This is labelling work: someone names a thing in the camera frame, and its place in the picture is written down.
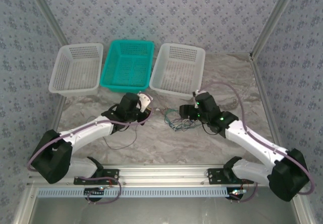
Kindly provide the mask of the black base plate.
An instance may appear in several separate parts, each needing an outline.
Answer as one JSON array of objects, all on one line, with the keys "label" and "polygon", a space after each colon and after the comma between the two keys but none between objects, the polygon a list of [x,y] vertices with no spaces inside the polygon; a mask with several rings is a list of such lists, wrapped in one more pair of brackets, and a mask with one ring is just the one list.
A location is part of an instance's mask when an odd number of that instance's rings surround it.
[{"label": "black base plate", "polygon": [[207,177],[210,185],[223,184],[223,185],[241,185],[241,184],[253,184],[253,181],[238,178],[232,170],[217,168],[208,169]]},{"label": "black base plate", "polygon": [[120,171],[118,169],[97,170],[91,177],[75,177],[74,185],[117,185]]}]

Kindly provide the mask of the aluminium mounting rail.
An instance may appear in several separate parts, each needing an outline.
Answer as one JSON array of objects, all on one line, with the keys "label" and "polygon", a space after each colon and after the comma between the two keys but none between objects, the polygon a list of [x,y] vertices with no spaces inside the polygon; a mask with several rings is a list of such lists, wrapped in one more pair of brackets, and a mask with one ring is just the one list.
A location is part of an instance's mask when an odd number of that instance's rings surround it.
[{"label": "aluminium mounting rail", "polygon": [[[245,164],[245,168],[239,167],[235,171],[235,175],[240,179],[246,179],[257,182],[260,185],[268,185],[267,171],[263,165],[251,163],[244,159],[240,160]],[[75,177],[91,177],[97,170],[101,169],[118,169],[119,182],[125,186],[179,186],[179,185],[209,185],[207,170],[223,168],[222,165],[207,165],[207,164],[176,164],[176,165],[103,165],[97,167],[91,161],[77,161],[72,163],[68,172],[59,177],[59,181],[55,184],[73,184]]]}]

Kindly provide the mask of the teal perforated plastic basket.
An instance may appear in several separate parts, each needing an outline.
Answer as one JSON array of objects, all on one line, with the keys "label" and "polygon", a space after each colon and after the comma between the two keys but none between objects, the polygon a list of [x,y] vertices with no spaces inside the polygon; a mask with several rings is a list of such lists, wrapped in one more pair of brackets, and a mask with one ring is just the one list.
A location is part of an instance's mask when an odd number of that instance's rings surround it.
[{"label": "teal perforated plastic basket", "polygon": [[154,42],[114,40],[100,77],[100,86],[112,92],[145,91],[149,87]]}]

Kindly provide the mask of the aluminium frame post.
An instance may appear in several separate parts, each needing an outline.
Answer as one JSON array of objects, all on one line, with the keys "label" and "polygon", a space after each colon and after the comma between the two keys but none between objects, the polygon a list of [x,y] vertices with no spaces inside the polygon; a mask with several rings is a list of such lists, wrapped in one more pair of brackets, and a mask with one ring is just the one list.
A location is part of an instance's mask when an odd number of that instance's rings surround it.
[{"label": "aluminium frame post", "polygon": [[60,28],[59,23],[55,18],[54,14],[52,13],[46,0],[35,0],[35,3],[37,4],[44,18],[46,19],[48,26],[52,30],[54,36],[56,37],[60,45],[68,45],[68,40],[65,34],[63,33],[62,29]]},{"label": "aluminium frame post", "polygon": [[258,36],[252,51],[250,52],[250,58],[255,61],[259,56],[261,50],[265,46],[267,40],[269,39],[271,33],[273,32],[275,26],[277,25],[281,15],[286,9],[290,0],[277,0],[275,6],[270,13],[260,35]]}]

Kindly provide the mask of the small black circuit board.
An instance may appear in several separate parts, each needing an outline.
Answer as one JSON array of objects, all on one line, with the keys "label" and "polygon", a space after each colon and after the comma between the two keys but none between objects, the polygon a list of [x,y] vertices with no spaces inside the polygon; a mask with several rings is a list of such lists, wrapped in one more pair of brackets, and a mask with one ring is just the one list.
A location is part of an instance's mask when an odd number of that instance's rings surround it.
[{"label": "small black circuit board", "polygon": [[232,201],[240,201],[245,193],[247,193],[247,190],[245,189],[238,189],[238,188],[227,188],[228,197],[226,197],[228,200]]},{"label": "small black circuit board", "polygon": [[83,191],[84,196],[103,196],[104,195],[104,188],[85,188]]}]

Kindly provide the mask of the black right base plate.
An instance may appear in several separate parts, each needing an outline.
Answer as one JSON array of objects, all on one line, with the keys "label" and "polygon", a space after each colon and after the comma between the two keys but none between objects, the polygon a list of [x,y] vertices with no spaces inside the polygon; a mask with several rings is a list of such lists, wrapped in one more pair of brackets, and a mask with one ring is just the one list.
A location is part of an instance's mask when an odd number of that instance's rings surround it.
[{"label": "black right base plate", "polygon": [[207,177],[210,185],[223,184],[223,185],[241,185],[241,184],[253,184],[253,181],[238,178],[232,170],[217,168],[208,169]]}]

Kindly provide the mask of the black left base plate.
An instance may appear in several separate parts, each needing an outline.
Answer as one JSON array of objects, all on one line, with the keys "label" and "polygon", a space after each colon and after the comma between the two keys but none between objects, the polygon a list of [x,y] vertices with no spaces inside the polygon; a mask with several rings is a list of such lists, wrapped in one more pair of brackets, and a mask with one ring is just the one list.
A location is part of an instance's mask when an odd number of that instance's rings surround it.
[{"label": "black left base plate", "polygon": [[117,185],[120,171],[118,169],[97,170],[91,177],[75,177],[74,185]]}]

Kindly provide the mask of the white perforated plastic basket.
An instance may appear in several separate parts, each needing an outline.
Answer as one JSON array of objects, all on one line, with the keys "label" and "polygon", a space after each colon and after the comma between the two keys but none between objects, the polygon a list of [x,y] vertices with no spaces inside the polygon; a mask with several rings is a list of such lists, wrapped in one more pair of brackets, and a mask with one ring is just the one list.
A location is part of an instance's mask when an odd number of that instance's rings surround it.
[{"label": "white perforated plastic basket", "polygon": [[102,58],[101,43],[62,46],[53,67],[48,90],[64,97],[96,95]]},{"label": "white perforated plastic basket", "polygon": [[190,100],[201,87],[206,52],[200,47],[164,43],[153,66],[149,87],[160,95]]}]

